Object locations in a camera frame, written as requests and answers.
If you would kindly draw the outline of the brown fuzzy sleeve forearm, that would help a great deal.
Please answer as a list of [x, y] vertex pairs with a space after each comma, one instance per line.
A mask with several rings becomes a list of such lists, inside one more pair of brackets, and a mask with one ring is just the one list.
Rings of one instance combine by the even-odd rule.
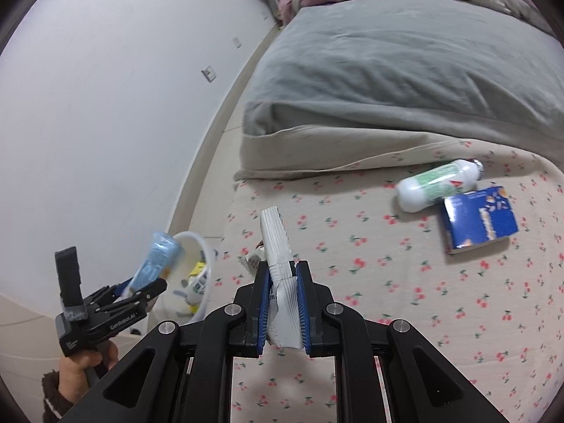
[[46, 373], [41, 380], [43, 391], [43, 423], [57, 423], [73, 406], [58, 390], [59, 372]]

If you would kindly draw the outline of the person's left hand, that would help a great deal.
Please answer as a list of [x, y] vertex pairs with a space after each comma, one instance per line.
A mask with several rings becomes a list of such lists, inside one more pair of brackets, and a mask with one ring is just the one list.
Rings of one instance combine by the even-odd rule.
[[106, 353], [82, 350], [69, 357], [61, 356], [58, 392], [71, 404], [78, 402], [90, 388], [85, 370], [101, 363], [108, 369], [118, 363], [118, 347], [113, 342], [108, 343]]

